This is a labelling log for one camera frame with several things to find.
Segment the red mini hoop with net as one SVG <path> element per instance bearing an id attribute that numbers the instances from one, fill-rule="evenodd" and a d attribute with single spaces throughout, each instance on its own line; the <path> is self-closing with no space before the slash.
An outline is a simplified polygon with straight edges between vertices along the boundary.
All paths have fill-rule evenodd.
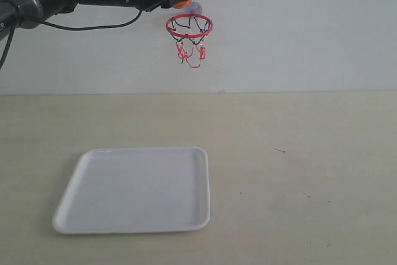
<path id="1" fill-rule="evenodd" d="M 201 67 L 207 54 L 204 43 L 213 31 L 213 21 L 202 14 L 178 14 L 168 19 L 165 27 L 175 41 L 181 63 L 193 69 Z"/>

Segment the clear suction cup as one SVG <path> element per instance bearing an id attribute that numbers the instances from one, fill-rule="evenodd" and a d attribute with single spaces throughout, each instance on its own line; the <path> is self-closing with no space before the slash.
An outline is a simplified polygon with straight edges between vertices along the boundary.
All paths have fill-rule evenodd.
<path id="1" fill-rule="evenodd" d="M 202 6 L 198 2 L 192 1 L 186 8 L 184 8 L 186 14 L 202 14 Z"/>

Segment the white plastic tray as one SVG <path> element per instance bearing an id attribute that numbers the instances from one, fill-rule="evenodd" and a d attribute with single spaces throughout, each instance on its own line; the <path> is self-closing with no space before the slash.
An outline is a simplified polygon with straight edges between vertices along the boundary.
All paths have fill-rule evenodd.
<path id="1" fill-rule="evenodd" d="M 196 231 L 210 211 L 205 150 L 98 149 L 78 159 L 52 224 L 64 235 Z"/>

